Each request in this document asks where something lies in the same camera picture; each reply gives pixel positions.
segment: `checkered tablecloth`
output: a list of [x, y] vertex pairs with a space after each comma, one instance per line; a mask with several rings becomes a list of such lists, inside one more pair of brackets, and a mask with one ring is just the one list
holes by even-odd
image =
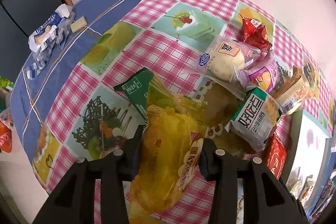
[[[66, 141], [74, 130], [75, 124], [82, 118], [83, 108], [98, 88], [103, 86], [105, 90], [115, 94], [113, 91], [115, 85], [124, 82], [142, 67], [147, 67], [162, 78], [171, 92], [190, 96], [195, 92], [195, 87], [203, 77], [185, 74], [183, 71], [199, 58], [201, 51], [197, 45], [185, 39], [186, 35], [182, 31], [178, 33], [180, 30], [176, 29], [176, 33], [166, 34], [160, 29], [153, 28], [155, 24], [163, 20], [164, 16], [174, 7], [187, 5], [199, 13], [202, 12], [204, 17], [210, 17], [212, 22], [216, 22], [213, 26], [203, 24], [200, 28], [207, 28], [206, 32], [215, 32], [220, 26], [218, 34], [241, 41], [242, 29], [234, 21], [239, 3], [244, 3], [258, 12], [273, 25], [274, 53], [285, 66], [292, 68], [295, 65], [302, 68], [303, 54], [305, 54], [319, 71], [316, 62], [307, 50], [296, 42], [293, 34], [278, 24], [273, 16], [249, 0], [142, 0], [121, 18], [122, 22], [137, 27], [140, 30], [139, 33], [121, 50], [101, 75], [97, 75], [84, 63], [79, 62], [73, 68], [51, 106], [46, 117], [46, 124], [60, 143], [60, 148], [53, 160], [46, 184], [42, 183], [47, 191], [51, 192], [76, 158], [83, 156], [71, 149]], [[305, 100], [303, 108], [316, 119], [321, 119], [323, 115], [328, 120], [331, 92], [322, 75], [320, 75], [319, 85], [318, 98]], [[285, 146], [288, 144], [290, 126], [291, 117], [285, 116], [276, 130]], [[332, 132], [330, 122], [328, 122], [327, 130]], [[95, 188], [95, 224], [100, 224], [100, 181], [96, 182]], [[214, 183], [206, 182], [197, 170], [195, 179], [183, 198], [172, 208], [153, 216], [167, 223], [207, 223], [213, 193]]]

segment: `green package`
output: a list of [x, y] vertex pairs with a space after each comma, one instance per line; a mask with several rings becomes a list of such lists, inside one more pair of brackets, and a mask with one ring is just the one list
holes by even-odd
[[113, 87], [115, 91], [123, 91], [141, 116], [146, 118], [147, 93], [153, 74], [148, 68], [142, 68], [127, 81]]

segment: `round bun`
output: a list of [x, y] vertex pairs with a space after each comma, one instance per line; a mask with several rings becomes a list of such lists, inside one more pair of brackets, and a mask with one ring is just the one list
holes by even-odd
[[235, 73], [233, 66], [235, 66], [236, 70], [244, 68], [245, 58], [242, 51], [239, 51], [236, 56], [219, 52], [212, 52], [210, 55], [213, 58], [210, 70], [224, 81], [230, 81], [232, 75]]

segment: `red snack package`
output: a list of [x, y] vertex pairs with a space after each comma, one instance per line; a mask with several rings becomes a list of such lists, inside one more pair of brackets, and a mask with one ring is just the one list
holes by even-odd
[[278, 135], [274, 132], [265, 163], [274, 176], [279, 179], [287, 157], [287, 151]]
[[267, 53], [272, 44], [268, 41], [266, 26], [256, 19], [245, 17], [242, 17], [242, 19], [244, 43]]
[[12, 151], [12, 131], [0, 122], [0, 149], [9, 153]]

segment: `dark gray panel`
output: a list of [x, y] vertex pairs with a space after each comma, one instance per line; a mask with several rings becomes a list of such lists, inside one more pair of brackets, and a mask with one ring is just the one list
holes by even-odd
[[61, 0], [3, 0], [18, 25], [30, 35], [41, 26], [61, 4]]
[[28, 38], [13, 23], [1, 6], [0, 34], [0, 75], [15, 82], [30, 54]]

